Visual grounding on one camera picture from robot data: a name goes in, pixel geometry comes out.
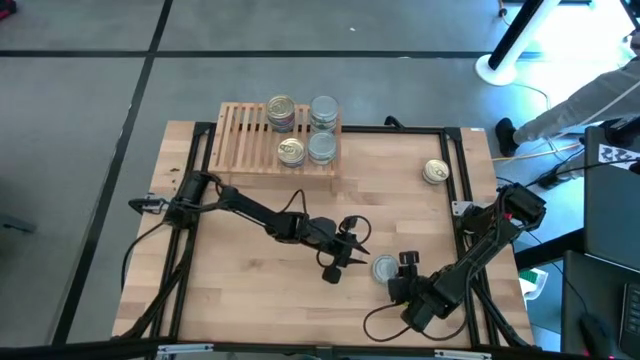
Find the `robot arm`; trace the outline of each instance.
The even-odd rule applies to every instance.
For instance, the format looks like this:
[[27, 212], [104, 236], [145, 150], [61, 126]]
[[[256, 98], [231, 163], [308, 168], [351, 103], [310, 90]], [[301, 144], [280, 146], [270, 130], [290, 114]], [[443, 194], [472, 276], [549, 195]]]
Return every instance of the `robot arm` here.
[[[209, 183], [215, 184], [219, 195], [218, 201], [199, 205]], [[275, 212], [243, 195], [237, 188], [223, 184], [219, 177], [211, 173], [192, 172], [185, 178], [169, 205], [165, 222], [179, 228], [188, 228], [194, 223], [195, 214], [213, 210], [224, 210], [240, 215], [262, 226], [267, 234], [278, 242], [301, 244], [333, 256], [331, 264], [323, 265], [322, 278], [329, 283], [337, 284], [340, 281], [341, 271], [338, 267], [366, 264], [362, 260], [351, 258], [351, 252], [354, 249], [369, 254], [357, 241], [355, 234], [350, 232], [356, 226], [357, 219], [362, 218], [361, 216], [346, 217], [340, 226], [337, 226], [331, 219], [323, 217], [310, 219], [306, 209], [302, 213]]]
[[500, 189], [494, 204], [487, 208], [471, 206], [459, 219], [466, 233], [480, 240], [455, 264], [447, 265], [430, 277], [417, 275], [416, 252], [402, 253], [398, 277], [389, 280], [394, 303], [408, 303], [402, 320], [422, 332], [433, 316], [451, 314], [469, 291], [469, 281], [522, 231], [536, 229], [545, 215], [545, 201], [520, 184]]

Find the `tin can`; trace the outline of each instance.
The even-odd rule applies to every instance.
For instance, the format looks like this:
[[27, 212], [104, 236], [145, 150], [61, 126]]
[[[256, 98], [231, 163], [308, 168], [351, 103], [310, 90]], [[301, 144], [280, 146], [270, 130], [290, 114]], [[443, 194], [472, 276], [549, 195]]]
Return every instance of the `tin can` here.
[[331, 96], [311, 100], [311, 131], [333, 132], [338, 120], [338, 101]]
[[371, 264], [373, 278], [382, 285], [387, 285], [389, 279], [398, 274], [399, 268], [398, 260], [391, 255], [380, 255]]
[[288, 138], [278, 145], [278, 159], [286, 167], [302, 166], [305, 157], [304, 144], [298, 139]]
[[309, 139], [309, 158], [318, 165], [327, 165], [336, 157], [336, 137], [320, 132]]
[[267, 119], [275, 132], [287, 133], [296, 122], [296, 104], [287, 95], [274, 96], [267, 103]]
[[429, 160], [422, 170], [422, 177], [429, 184], [441, 184], [449, 177], [449, 166], [442, 160]]

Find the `black pole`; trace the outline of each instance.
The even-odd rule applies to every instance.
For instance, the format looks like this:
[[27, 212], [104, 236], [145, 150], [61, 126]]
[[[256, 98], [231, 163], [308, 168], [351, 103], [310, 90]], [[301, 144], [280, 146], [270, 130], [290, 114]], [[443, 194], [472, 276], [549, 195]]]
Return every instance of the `black pole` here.
[[507, 29], [507, 32], [504, 34], [498, 46], [496, 46], [493, 53], [491, 53], [491, 57], [489, 57], [489, 67], [493, 70], [497, 70], [504, 57], [507, 55], [509, 50], [513, 47], [516, 40], [520, 37], [524, 28], [527, 27], [533, 14], [538, 11], [540, 5], [544, 0], [527, 0], [522, 5], [520, 12], [516, 15], [516, 18], [511, 22], [511, 26]]

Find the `wooden rack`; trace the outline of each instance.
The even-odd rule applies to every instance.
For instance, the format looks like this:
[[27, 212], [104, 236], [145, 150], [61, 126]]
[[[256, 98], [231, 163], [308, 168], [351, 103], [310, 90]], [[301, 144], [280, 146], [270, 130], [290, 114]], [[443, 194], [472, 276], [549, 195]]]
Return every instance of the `wooden rack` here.
[[222, 103], [214, 137], [209, 171], [226, 174], [275, 174], [337, 178], [341, 173], [342, 112], [335, 129], [336, 158], [325, 166], [316, 165], [307, 155], [303, 166], [291, 169], [278, 160], [278, 144], [297, 138], [305, 145], [311, 137], [308, 105], [296, 105], [293, 132], [277, 133], [267, 120], [265, 104]]

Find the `silver can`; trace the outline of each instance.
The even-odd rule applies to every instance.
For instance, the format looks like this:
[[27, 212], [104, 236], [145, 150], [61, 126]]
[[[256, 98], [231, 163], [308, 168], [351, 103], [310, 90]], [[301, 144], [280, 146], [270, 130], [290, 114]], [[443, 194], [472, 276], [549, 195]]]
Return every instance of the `silver can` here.
[[309, 158], [318, 165], [327, 165], [336, 157], [336, 137], [320, 132], [309, 139]]
[[389, 279], [398, 274], [400, 264], [391, 255], [380, 255], [371, 264], [373, 278], [382, 285], [387, 285]]
[[338, 121], [338, 101], [331, 96], [318, 96], [311, 100], [311, 130], [333, 132]]

